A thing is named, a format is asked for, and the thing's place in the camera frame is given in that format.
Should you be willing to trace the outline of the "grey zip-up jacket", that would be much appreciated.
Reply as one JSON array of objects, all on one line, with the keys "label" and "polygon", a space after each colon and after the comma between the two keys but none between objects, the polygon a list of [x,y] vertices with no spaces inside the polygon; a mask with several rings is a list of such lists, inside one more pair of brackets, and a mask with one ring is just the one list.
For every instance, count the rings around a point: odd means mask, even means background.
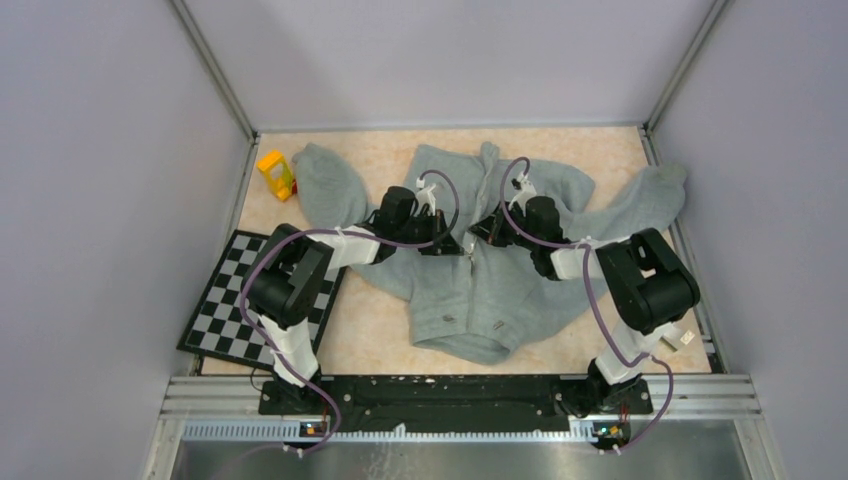
[{"label": "grey zip-up jacket", "polygon": [[[551,281],[540,276],[530,254],[517,246],[496,248],[476,238],[471,225],[493,212],[508,167],[499,148],[485,142],[475,155],[419,146],[404,184],[431,169],[442,172],[439,191],[460,256],[425,256],[411,248],[376,265],[359,265],[369,284],[404,300],[410,339],[478,364],[507,360],[521,346],[545,340],[583,314],[606,285],[596,280]],[[667,229],[685,202],[686,170],[677,164],[642,169],[602,210],[589,211],[594,181],[579,169],[532,160],[529,176],[552,198],[567,238],[612,240],[646,228]]]}]

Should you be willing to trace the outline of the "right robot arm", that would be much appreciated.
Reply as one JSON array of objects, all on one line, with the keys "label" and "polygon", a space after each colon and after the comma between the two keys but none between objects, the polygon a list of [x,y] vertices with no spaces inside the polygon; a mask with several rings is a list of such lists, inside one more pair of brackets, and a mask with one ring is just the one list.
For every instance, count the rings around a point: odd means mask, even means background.
[{"label": "right robot arm", "polygon": [[528,250],[548,280],[582,281],[607,345],[586,378],[562,392],[559,402],[572,415],[612,412],[622,404],[660,339],[701,298],[693,275],[656,229],[614,240],[570,240],[546,196],[504,202],[469,230],[491,246]]}]

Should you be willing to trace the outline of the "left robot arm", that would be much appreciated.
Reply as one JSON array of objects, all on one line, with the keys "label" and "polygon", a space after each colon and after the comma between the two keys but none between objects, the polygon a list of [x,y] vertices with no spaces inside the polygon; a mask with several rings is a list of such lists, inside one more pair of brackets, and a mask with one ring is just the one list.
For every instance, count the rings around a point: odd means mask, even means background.
[{"label": "left robot arm", "polygon": [[437,208],[433,185],[416,190],[395,186],[365,220],[349,227],[300,230],[280,224],[244,276],[243,314],[255,312],[282,384],[283,401],[297,413],[319,404],[319,363],[308,317],[328,272],[376,265],[400,249],[422,255],[458,255],[451,231],[459,216]]}]

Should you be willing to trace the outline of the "white small card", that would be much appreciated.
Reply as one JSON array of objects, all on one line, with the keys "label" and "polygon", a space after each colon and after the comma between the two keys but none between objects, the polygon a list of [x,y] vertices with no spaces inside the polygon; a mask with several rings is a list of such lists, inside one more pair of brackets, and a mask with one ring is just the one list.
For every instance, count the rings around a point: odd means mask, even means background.
[{"label": "white small card", "polygon": [[673,352],[677,352],[688,346],[695,338],[696,334],[692,330],[681,329],[671,325],[670,328],[662,335],[661,340],[668,346],[669,349]]}]

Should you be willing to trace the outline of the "black white checkerboard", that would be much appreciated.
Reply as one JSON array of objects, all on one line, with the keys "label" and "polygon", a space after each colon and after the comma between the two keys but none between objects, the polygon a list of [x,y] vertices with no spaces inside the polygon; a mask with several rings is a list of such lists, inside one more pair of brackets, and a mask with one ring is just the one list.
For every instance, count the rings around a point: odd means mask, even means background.
[{"label": "black white checkerboard", "polygon": [[235,231],[198,300],[177,348],[181,351],[270,371],[275,357],[238,308],[241,283],[268,237]]}]

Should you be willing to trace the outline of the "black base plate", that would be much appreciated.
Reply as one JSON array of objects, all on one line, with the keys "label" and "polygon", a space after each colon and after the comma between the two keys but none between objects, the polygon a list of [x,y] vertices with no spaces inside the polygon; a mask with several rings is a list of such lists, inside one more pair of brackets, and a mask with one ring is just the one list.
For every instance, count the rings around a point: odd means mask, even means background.
[{"label": "black base plate", "polygon": [[651,414],[645,380],[603,387],[584,375],[336,375],[295,397],[275,380],[263,384],[262,415],[315,418],[341,414],[339,433],[530,433],[566,431],[589,415]]}]

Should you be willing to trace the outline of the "yellow toy block frame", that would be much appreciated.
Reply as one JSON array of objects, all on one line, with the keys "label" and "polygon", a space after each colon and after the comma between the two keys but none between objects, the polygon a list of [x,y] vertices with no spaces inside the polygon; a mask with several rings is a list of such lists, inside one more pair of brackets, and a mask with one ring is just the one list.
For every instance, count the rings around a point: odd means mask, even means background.
[{"label": "yellow toy block frame", "polygon": [[271,150],[256,164],[269,191],[280,201],[297,194],[297,180],[286,157],[279,150]]}]

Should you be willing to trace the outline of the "aluminium front rail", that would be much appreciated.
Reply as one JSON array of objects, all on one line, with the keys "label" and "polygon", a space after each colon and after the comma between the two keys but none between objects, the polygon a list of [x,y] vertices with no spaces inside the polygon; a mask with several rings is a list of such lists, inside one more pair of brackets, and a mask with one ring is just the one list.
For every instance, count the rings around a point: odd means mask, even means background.
[{"label": "aluminium front rail", "polygon": [[273,382],[176,377],[160,410],[186,439],[335,442],[596,442],[610,427],[652,419],[757,419],[744,375],[646,375],[598,404],[576,375],[354,376],[293,399]]}]

